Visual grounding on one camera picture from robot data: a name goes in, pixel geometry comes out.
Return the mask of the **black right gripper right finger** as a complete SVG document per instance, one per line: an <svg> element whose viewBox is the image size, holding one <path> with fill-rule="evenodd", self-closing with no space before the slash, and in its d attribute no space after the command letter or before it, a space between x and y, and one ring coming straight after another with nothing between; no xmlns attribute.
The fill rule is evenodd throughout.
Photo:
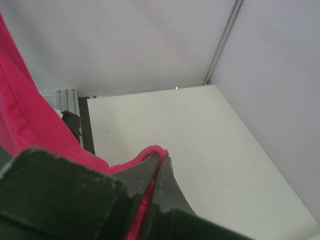
<svg viewBox="0 0 320 240"><path fill-rule="evenodd" d="M141 240L249 240L248 236L196 215L174 176L172 159L163 159L140 230Z"/></svg>

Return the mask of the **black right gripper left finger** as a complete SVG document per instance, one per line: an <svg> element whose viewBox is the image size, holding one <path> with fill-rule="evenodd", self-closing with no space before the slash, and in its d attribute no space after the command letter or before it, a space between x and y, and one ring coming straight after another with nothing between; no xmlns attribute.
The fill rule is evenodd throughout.
<svg viewBox="0 0 320 240"><path fill-rule="evenodd" d="M124 240L160 156L108 175L42 149L0 169L3 240Z"/></svg>

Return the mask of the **pink t shirt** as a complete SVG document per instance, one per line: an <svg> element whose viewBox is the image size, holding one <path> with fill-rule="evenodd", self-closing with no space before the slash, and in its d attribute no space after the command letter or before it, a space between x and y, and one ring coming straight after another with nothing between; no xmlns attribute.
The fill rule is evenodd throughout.
<svg viewBox="0 0 320 240"><path fill-rule="evenodd" d="M4 20L0 21L0 144L13 155L41 147L108 174L135 167L152 153L161 160L169 154L152 145L126 163L109 166L85 150L39 93Z"/></svg>

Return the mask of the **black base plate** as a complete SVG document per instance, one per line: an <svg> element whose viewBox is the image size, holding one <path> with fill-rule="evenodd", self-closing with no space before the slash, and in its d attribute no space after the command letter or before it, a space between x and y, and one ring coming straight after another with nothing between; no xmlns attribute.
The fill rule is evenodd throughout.
<svg viewBox="0 0 320 240"><path fill-rule="evenodd" d="M66 124L80 145L85 150L95 154L88 99L88 97L76 98L75 103L78 107L78 114L65 110L62 112L62 121Z"/></svg>

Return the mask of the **aluminium frame rail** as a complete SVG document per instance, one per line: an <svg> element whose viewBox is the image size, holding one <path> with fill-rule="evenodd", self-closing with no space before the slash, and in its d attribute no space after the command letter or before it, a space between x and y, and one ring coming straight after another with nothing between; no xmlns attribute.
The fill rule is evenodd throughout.
<svg viewBox="0 0 320 240"><path fill-rule="evenodd" d="M74 137L83 146L80 107L76 89L56 90L41 94L57 112Z"/></svg>

